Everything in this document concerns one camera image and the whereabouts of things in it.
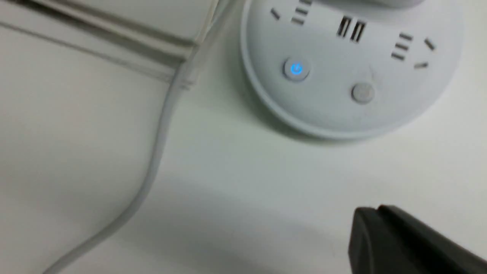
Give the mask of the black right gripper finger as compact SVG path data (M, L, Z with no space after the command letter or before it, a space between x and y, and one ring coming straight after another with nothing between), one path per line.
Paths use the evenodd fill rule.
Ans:
M353 274L485 274L487 262L393 205L358 207L348 246Z

